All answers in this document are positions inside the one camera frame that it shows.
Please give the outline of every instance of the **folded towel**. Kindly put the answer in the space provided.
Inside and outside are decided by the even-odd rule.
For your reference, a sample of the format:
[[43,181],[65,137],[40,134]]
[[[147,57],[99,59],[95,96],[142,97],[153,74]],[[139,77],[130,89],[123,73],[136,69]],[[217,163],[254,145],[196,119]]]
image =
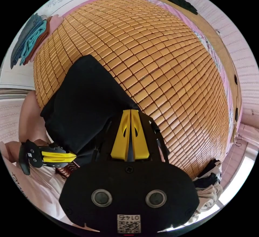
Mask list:
[[41,43],[43,42],[43,40],[48,36],[49,34],[49,23],[51,20],[52,16],[50,16],[47,19],[47,25],[46,25],[46,30],[38,37],[33,49],[31,50],[30,54],[25,58],[25,61],[23,63],[23,65],[28,64],[28,62],[30,61],[32,55],[34,54],[34,52],[36,51],[36,49],[41,45]]
[[44,44],[44,42],[47,41],[47,39],[49,38],[50,35],[52,35],[52,33],[62,24],[64,18],[61,16],[59,17],[58,14],[54,15],[50,22],[49,22],[49,34],[48,36],[43,40],[43,42],[38,46],[38,48],[34,51],[32,57],[30,58],[30,62],[34,61],[34,58],[37,54],[37,52],[39,51],[39,49],[41,48],[41,46]]
[[31,50],[33,49],[38,37],[46,30],[47,21],[44,20],[43,23],[31,34],[27,40],[25,41],[25,45],[23,51],[21,53],[21,62],[20,65],[23,64],[25,58],[30,54]]
[[30,17],[16,42],[12,54],[11,54],[11,69],[17,64],[18,59],[21,57],[21,53],[24,49],[24,44],[28,37],[34,33],[34,31],[43,23],[42,18],[38,14],[34,14]]

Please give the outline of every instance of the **folded clothes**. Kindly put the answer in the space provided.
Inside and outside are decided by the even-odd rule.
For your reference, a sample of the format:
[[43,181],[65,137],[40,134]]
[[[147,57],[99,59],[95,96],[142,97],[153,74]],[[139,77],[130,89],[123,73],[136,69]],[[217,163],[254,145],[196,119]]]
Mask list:
[[41,18],[42,18],[43,20],[46,20],[48,17],[47,17],[45,14],[43,14],[43,15],[41,15]]
[[47,21],[44,20],[43,23],[37,27],[37,29],[34,31],[33,34],[31,34],[25,44],[24,44],[24,48],[23,51],[21,53],[21,62],[20,65],[23,64],[23,62],[25,61],[25,58],[30,54],[30,52],[32,51],[37,39],[39,38],[39,36],[46,30],[46,26],[47,26]]
[[26,40],[38,29],[43,23],[42,18],[38,14],[30,17],[16,42],[11,54],[11,69],[17,64],[18,59],[21,57],[22,51]]
[[47,19],[47,25],[46,25],[46,30],[38,37],[33,49],[31,50],[30,54],[25,58],[25,61],[23,63],[23,65],[26,65],[28,64],[28,62],[30,61],[33,53],[37,50],[37,48],[41,45],[41,43],[43,42],[43,40],[48,36],[49,34],[49,23],[50,23],[50,20],[51,20],[52,16],[50,16],[48,19]]
[[39,49],[41,48],[41,46],[44,44],[44,42],[49,38],[50,35],[52,35],[52,33],[62,24],[64,18],[61,16],[59,17],[58,14],[54,15],[50,22],[49,22],[49,34],[48,36],[43,40],[43,42],[38,46],[38,48],[34,51],[34,53],[32,54],[32,57],[30,58],[30,62],[34,61],[34,58],[37,54],[37,52],[39,51]]
[[168,0],[168,1],[170,1],[170,2],[172,2],[174,4],[176,4],[176,5],[184,8],[184,9],[190,11],[193,14],[196,14],[196,15],[198,14],[196,8],[194,6],[192,6],[189,2],[185,1],[185,0]]

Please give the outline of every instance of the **printed number label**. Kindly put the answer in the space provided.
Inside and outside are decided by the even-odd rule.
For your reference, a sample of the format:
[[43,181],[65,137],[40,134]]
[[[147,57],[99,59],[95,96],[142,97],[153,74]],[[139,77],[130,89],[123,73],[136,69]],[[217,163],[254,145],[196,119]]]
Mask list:
[[117,215],[118,233],[141,233],[140,215]]

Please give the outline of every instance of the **black fabric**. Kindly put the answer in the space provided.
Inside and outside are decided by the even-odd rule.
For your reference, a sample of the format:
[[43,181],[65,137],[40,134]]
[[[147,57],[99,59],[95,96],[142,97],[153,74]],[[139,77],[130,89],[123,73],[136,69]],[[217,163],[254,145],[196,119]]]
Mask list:
[[204,168],[204,170],[197,176],[198,178],[202,177],[204,174],[206,174],[207,172],[209,172],[210,170],[212,170],[216,165],[215,163],[219,162],[219,160],[213,159],[211,160],[207,166]]
[[210,185],[214,185],[217,181],[218,181],[217,175],[212,172],[210,176],[199,178],[195,180],[193,183],[196,188],[206,189]]
[[196,14],[196,15],[198,14],[196,8],[194,6],[192,6],[189,2],[185,1],[185,0],[168,0],[168,1],[170,1],[170,2],[172,2],[174,4],[176,4],[176,5],[184,8],[184,9],[190,11],[193,14]]
[[112,75],[91,55],[80,57],[41,112],[52,140],[77,154],[82,166],[91,160],[94,138],[109,118],[139,109]]

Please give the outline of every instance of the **person's leg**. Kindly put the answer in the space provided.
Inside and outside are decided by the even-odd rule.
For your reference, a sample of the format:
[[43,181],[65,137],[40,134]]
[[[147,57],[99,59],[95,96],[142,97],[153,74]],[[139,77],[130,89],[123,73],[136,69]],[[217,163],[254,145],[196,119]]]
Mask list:
[[41,139],[50,143],[46,133],[45,121],[40,116],[40,112],[35,91],[31,91],[25,97],[21,108],[18,131],[20,142],[25,142],[28,139],[34,142]]

